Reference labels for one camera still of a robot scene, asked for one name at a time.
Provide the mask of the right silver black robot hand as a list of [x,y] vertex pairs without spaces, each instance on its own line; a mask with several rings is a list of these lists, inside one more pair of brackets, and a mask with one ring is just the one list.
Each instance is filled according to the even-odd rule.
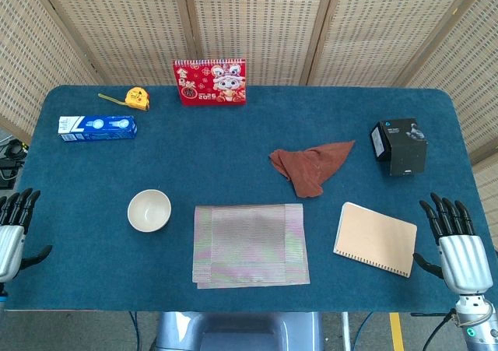
[[482,295],[493,286],[486,250],[475,232],[467,207],[432,192],[434,205],[421,200],[421,208],[429,221],[433,239],[440,256],[440,264],[428,262],[415,253],[415,263],[429,274],[442,279],[457,295]]

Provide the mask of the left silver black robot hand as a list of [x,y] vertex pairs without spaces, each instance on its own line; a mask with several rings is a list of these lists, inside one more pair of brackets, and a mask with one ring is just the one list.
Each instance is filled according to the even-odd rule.
[[52,251],[53,246],[47,245],[37,255],[23,257],[33,210],[39,197],[40,190],[32,188],[1,197],[1,290],[19,271],[40,264]]

